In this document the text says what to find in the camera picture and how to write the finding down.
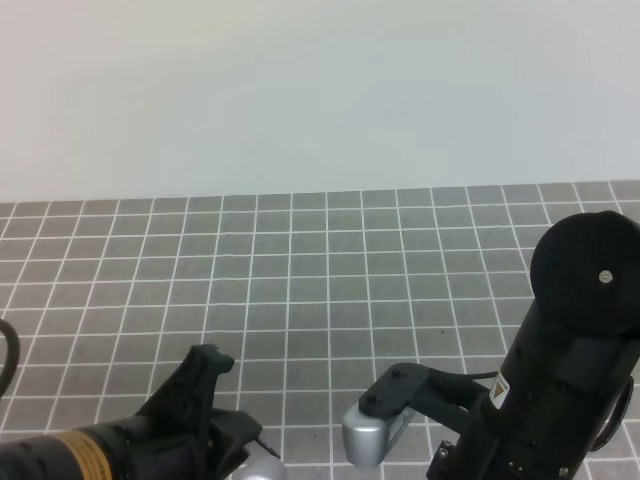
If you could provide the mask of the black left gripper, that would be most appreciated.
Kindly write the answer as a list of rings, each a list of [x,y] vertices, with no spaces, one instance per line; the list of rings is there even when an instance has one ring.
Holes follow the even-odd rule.
[[[131,418],[124,479],[225,479],[248,458],[262,426],[249,414],[213,406],[216,384],[234,359],[195,345]]]

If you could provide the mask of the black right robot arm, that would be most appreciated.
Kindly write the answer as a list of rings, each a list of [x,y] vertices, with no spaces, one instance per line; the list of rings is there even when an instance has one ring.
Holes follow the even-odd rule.
[[[570,479],[639,359],[639,227],[613,211],[553,225],[530,265],[533,301],[470,424],[431,479]]]

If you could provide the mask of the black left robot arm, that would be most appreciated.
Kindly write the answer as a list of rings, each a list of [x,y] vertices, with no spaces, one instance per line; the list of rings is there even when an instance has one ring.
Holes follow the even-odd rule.
[[[225,479],[248,458],[262,427],[214,407],[234,360],[196,345],[131,417],[1,446],[4,479]]]

